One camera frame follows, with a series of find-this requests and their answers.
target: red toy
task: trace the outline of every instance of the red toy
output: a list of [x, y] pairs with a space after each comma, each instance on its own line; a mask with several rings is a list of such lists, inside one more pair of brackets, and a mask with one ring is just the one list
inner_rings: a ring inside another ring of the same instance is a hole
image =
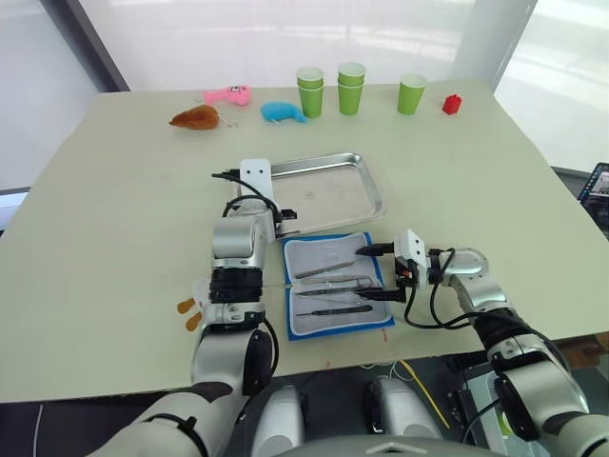
[[442, 111], [446, 114], [454, 114], [459, 111], [459, 107], [461, 106], [461, 98], [456, 93], [449, 95], [444, 100], [444, 106], [442, 107]]

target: stacked cups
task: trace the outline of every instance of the stacked cups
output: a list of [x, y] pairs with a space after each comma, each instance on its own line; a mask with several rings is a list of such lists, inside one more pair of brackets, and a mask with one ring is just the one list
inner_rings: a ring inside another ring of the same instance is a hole
[[358, 113], [362, 98], [365, 67], [357, 62], [339, 65], [339, 111], [352, 116]]
[[304, 67], [296, 71], [298, 92], [306, 117], [322, 115], [324, 101], [324, 72], [315, 67]]

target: green paper cup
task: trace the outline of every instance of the green paper cup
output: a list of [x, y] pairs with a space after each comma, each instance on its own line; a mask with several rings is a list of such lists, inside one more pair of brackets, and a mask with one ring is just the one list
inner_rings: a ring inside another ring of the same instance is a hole
[[398, 111], [401, 114], [414, 114], [425, 86], [427, 86], [427, 80], [419, 74], [405, 74], [400, 78]]
[[301, 105], [306, 117], [319, 117], [322, 115], [322, 103], [324, 100], [324, 87], [317, 89], [304, 89], [298, 87], [301, 94]]
[[363, 84], [354, 87], [339, 84], [339, 111], [341, 114], [352, 116], [358, 113], [362, 89]]
[[365, 67], [357, 62], [345, 62], [339, 65], [339, 84], [356, 87], [363, 84]]
[[303, 67], [296, 71], [298, 87], [303, 89], [319, 89], [324, 85], [324, 72], [315, 67]]

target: pink toy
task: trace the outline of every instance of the pink toy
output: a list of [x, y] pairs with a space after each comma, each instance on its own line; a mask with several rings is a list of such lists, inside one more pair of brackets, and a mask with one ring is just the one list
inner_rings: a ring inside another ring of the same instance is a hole
[[250, 86], [232, 86], [226, 89], [203, 92], [203, 97], [208, 105], [218, 100], [226, 100], [229, 103], [243, 107], [251, 100]]

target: blue plush fish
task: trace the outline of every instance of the blue plush fish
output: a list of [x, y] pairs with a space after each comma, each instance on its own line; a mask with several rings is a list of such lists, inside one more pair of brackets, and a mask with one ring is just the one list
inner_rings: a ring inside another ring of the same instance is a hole
[[295, 105], [287, 102], [268, 102], [260, 107], [263, 117], [269, 122], [278, 122], [290, 117], [306, 122], [306, 117]]

